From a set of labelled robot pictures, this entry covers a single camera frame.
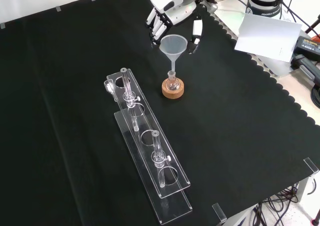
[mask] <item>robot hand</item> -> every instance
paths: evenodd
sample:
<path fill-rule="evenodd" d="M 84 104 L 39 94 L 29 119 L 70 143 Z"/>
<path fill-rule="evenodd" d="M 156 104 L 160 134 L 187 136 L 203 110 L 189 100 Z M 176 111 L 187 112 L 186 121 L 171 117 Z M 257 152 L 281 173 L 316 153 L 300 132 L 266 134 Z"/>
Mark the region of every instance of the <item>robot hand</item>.
<path fill-rule="evenodd" d="M 154 44 L 160 44 L 161 39 L 172 26 L 175 26 L 187 18 L 194 16 L 191 40 L 188 42 L 189 54 L 194 53 L 200 42 L 203 30 L 201 16 L 196 13 L 199 3 L 217 9 L 215 0 L 151 0 L 154 8 L 146 20 L 146 26 L 150 28 L 150 38 Z"/>

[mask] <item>paper sheet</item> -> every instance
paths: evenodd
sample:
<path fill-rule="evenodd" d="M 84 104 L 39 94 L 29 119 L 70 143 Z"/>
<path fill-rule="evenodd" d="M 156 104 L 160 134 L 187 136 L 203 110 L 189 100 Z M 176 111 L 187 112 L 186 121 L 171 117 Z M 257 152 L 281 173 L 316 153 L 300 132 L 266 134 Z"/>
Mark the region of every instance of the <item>paper sheet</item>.
<path fill-rule="evenodd" d="M 301 24 L 246 13 L 235 50 L 290 62 Z"/>

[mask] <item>black tablecloth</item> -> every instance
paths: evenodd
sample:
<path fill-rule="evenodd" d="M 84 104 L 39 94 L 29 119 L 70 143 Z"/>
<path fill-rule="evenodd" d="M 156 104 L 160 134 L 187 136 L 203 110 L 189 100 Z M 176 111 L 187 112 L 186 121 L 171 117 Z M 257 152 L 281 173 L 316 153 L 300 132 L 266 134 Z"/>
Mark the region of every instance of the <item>black tablecloth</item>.
<path fill-rule="evenodd" d="M 10 184 L 28 195 L 15 215 L 33 225 L 157 225 L 103 85 L 122 67 L 191 182 L 193 212 L 170 225 L 215 225 L 213 204 L 231 217 L 310 175 L 303 159 L 320 164 L 319 127 L 204 10 L 196 54 L 176 62 L 184 95 L 163 97 L 170 61 L 151 47 L 151 9 L 149 0 L 80 0 L 0 31 L 2 146 L 13 150 Z M 192 26 L 169 33 L 189 39 Z"/>

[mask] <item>acrylic test tube rack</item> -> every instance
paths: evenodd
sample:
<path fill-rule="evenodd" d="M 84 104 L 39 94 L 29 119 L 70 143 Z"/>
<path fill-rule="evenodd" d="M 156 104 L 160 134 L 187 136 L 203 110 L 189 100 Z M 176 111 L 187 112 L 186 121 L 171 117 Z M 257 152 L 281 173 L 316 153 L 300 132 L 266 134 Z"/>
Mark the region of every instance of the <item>acrylic test tube rack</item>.
<path fill-rule="evenodd" d="M 115 119 L 160 224 L 191 212 L 184 193 L 190 181 L 131 70 L 106 78 L 105 89 L 120 107 Z"/>

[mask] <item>plastic funnel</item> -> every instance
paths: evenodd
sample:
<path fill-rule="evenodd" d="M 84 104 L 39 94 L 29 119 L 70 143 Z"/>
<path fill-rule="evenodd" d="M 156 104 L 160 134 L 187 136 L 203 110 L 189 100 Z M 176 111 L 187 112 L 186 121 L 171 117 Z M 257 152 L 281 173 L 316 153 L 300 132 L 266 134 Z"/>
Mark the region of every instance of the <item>plastic funnel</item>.
<path fill-rule="evenodd" d="M 178 34 L 169 34 L 161 39 L 160 50 L 171 60 L 171 70 L 175 71 L 177 58 L 187 49 L 188 41 Z"/>

